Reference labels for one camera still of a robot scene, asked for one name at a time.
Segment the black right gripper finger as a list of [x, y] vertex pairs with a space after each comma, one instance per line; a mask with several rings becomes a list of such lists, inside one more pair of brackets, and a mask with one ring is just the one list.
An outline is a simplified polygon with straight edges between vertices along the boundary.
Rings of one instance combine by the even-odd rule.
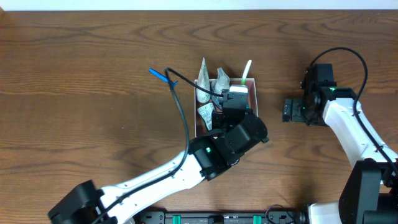
[[293, 105], [292, 99], [286, 99], [284, 101], [283, 111], [282, 111], [283, 122], [290, 122], [292, 118], [292, 105]]
[[303, 115], [303, 103], [300, 99], [292, 100], [292, 114], [291, 121], [304, 123], [305, 117]]

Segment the green white labelled packet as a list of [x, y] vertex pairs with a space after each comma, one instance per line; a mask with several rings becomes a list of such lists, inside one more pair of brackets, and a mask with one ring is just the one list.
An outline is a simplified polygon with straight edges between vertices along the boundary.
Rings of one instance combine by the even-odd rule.
[[197, 112], [200, 115], [201, 120], [204, 122], [207, 131], [211, 131], [213, 129], [212, 113], [214, 111], [215, 107], [212, 102], [209, 102], [197, 109]]

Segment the clear blue soap pump bottle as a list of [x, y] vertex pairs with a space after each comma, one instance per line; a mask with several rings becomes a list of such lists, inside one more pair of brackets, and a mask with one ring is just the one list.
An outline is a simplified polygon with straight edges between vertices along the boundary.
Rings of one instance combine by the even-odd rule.
[[[222, 94], [223, 90], [229, 89], [229, 76], [224, 72], [224, 70], [219, 67], [217, 68], [218, 77], [216, 80], [213, 80], [211, 83], [211, 90], [213, 93]], [[222, 109], [222, 96], [211, 96], [212, 101], [216, 105], [217, 108]]]

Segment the green white toothbrush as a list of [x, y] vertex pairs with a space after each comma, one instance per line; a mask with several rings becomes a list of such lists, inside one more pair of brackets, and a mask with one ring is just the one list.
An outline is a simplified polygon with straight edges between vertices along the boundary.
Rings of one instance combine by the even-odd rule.
[[242, 77], [241, 77], [241, 85], [245, 85], [245, 82], [246, 82], [248, 73], [250, 71], [251, 65], [252, 65], [252, 60], [248, 60], [248, 62], [246, 63], [246, 66], [245, 66], [245, 68], [243, 70]]

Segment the white squeeze tube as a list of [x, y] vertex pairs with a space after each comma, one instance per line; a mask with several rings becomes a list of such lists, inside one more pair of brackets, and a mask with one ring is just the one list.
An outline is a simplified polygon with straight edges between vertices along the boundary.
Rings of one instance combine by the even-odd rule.
[[[205, 58], [202, 59], [200, 71], [198, 74], [197, 85], [205, 89], [206, 91], [210, 91], [210, 79], [208, 75], [208, 70], [206, 67]], [[207, 103], [209, 102], [211, 95], [199, 88], [196, 89], [196, 98], [199, 103]]]

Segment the blue disposable razor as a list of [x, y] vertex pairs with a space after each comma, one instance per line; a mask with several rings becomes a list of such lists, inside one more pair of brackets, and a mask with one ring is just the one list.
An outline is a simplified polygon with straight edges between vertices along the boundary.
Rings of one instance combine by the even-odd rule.
[[173, 82], [173, 81], [172, 81], [170, 78], [168, 78], [166, 75], [161, 74], [160, 72], [158, 72], [157, 70], [154, 70], [153, 68], [150, 68], [150, 69], [149, 69], [149, 72], [150, 72], [153, 76], [157, 77], [159, 80], [162, 80], [163, 82], [165, 82], [165, 83], [168, 85], [169, 90], [174, 90], [174, 89], [175, 89], [175, 86], [176, 86], [176, 84], [178, 83], [178, 81]]

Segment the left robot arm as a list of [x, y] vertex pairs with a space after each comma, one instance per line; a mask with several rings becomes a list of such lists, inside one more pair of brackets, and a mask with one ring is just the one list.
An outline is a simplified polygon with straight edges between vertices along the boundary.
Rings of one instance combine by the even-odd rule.
[[223, 95], [218, 128], [187, 142], [168, 163], [131, 180], [97, 189], [77, 185], [48, 212], [51, 223], [127, 223], [159, 200], [221, 175], [259, 142], [268, 141], [265, 124], [247, 107], [248, 94]]

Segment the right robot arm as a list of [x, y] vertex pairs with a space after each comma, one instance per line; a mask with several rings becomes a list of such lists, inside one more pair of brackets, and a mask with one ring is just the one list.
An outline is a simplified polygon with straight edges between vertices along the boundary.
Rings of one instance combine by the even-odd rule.
[[336, 202], [308, 206], [307, 223], [397, 223], [397, 153], [377, 134], [355, 92], [338, 87], [329, 63], [307, 68], [301, 99], [284, 102], [282, 120], [328, 126], [352, 168]]

